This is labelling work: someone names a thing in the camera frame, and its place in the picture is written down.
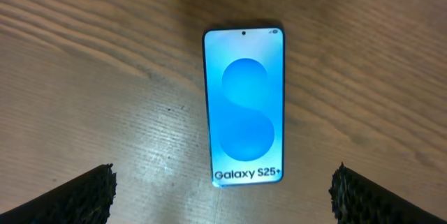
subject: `wood grain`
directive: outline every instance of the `wood grain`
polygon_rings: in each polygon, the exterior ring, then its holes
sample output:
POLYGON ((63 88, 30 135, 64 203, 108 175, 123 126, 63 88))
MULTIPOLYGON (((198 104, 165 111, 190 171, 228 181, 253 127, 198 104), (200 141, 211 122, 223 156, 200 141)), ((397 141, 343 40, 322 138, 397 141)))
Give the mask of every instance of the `wood grain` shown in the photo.
POLYGON ((0 0, 0 212, 114 163, 109 223, 335 223, 344 161, 447 219, 445 0, 0 0), (286 29, 286 176, 210 183, 203 29, 286 29))

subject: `wooden table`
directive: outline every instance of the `wooden table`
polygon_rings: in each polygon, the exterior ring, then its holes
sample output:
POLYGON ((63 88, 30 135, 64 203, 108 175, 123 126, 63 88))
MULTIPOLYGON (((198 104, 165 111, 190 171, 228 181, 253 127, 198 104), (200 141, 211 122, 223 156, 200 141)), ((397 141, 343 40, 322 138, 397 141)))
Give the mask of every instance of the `wooden table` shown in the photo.
POLYGON ((339 164, 447 218, 446 0, 0 0, 0 212, 114 163, 109 223, 336 223, 339 164), (280 184, 213 188, 201 35, 286 28, 280 184))

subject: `blue screen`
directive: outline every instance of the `blue screen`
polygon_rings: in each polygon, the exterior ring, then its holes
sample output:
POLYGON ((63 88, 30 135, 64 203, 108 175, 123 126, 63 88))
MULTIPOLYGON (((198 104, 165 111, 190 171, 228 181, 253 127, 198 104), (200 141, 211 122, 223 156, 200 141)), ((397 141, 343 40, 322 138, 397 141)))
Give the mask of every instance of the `blue screen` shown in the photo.
POLYGON ((283 31, 214 30, 203 43, 213 185, 281 180, 283 31))

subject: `smartphone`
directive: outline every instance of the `smartphone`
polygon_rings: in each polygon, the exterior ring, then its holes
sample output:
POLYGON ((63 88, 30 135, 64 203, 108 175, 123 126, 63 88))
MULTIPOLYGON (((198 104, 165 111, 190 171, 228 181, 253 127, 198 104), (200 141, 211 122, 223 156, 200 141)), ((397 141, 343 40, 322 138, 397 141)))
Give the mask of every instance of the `smartphone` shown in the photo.
POLYGON ((284 30, 210 29, 202 43, 212 184, 281 181, 284 30))

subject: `black textured object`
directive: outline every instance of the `black textured object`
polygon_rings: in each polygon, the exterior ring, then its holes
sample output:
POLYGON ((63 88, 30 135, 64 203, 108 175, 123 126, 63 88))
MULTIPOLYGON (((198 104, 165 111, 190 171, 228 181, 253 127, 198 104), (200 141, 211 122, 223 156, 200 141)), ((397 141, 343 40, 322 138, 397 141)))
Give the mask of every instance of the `black textured object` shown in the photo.
POLYGON ((343 163, 332 176, 329 193, 339 224, 447 224, 343 163))
POLYGON ((0 215, 0 223, 53 224, 107 222, 117 186, 112 164, 93 170, 0 215))

